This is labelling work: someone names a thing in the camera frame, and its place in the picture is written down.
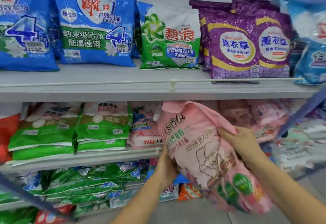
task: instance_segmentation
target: purple packaging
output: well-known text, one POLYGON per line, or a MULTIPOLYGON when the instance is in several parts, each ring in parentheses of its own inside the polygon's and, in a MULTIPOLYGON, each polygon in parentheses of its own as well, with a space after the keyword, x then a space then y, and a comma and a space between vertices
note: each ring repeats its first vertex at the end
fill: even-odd
POLYGON ((291 55, 291 19, 288 15, 257 10, 256 32, 253 42, 259 55, 259 77, 289 77, 291 55))
POLYGON ((210 8, 200 8, 198 9, 198 11, 199 11, 199 20, 201 25, 201 47, 202 47, 202 51, 199 52, 198 58, 199 61, 201 61, 202 63, 203 71, 210 71, 212 68, 212 61, 208 52, 209 39, 208 39, 208 30, 206 26, 205 17, 211 14, 227 15, 228 12, 220 9, 210 9, 210 8))
POLYGON ((257 9, 280 11, 268 0, 232 0, 231 3, 231 12, 235 14, 255 15, 257 9))
POLYGON ((212 79, 258 78, 259 59, 252 42, 256 35, 253 16, 206 18, 212 79))
POLYGON ((192 6, 192 8, 217 8, 222 9, 226 12, 230 12, 231 9, 231 3, 220 3, 203 0, 189 0, 189 5, 192 6))

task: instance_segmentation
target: human hand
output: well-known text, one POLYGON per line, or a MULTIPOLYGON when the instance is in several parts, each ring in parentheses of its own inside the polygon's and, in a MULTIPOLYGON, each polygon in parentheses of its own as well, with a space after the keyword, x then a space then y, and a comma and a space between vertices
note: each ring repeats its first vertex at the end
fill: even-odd
POLYGON ((267 156, 261 150, 256 141, 255 134, 251 129, 234 126, 238 134, 232 135, 222 127, 217 127, 217 131, 222 138, 228 141, 236 152, 242 157, 247 166, 265 160, 267 156))
POLYGON ((162 190, 164 190, 172 185, 173 180, 178 175, 177 164, 170 159, 168 146, 165 144, 153 176, 157 177, 157 180, 162 186, 162 190))

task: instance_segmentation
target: green star logo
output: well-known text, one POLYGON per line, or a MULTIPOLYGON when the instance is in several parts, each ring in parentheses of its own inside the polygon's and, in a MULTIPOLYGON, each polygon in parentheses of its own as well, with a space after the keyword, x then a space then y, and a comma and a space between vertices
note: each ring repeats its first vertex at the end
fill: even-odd
POLYGON ((157 14, 151 14, 151 16, 145 16, 144 25, 141 27, 141 32, 146 33, 149 41, 154 39, 163 39, 165 29, 165 23, 161 22, 157 14))

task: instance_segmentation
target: number 4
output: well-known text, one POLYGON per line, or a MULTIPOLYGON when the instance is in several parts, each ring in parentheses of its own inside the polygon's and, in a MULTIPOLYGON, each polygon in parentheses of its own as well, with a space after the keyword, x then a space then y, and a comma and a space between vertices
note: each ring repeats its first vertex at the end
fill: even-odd
POLYGON ((38 32, 35 32, 35 23, 35 17, 23 16, 6 29, 5 36, 20 38, 22 41, 32 41, 39 36, 38 32))
POLYGON ((122 43, 125 41, 124 37, 124 27, 117 26, 111 32, 105 35, 105 39, 112 40, 117 43, 122 43))

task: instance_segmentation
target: store floor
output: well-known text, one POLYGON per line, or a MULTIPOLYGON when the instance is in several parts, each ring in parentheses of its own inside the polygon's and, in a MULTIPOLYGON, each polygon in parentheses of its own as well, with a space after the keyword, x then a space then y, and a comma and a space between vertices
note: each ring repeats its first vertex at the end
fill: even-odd
MULTIPOLYGON (((326 203, 307 177, 299 181, 308 192, 326 203)), ((80 219, 78 224, 109 224, 120 210, 91 215, 80 219)), ((214 209, 206 199, 193 199, 177 202, 168 201, 158 205, 148 224, 290 224, 282 212, 274 206, 271 212, 265 215, 244 214, 241 212, 225 213, 214 209)))

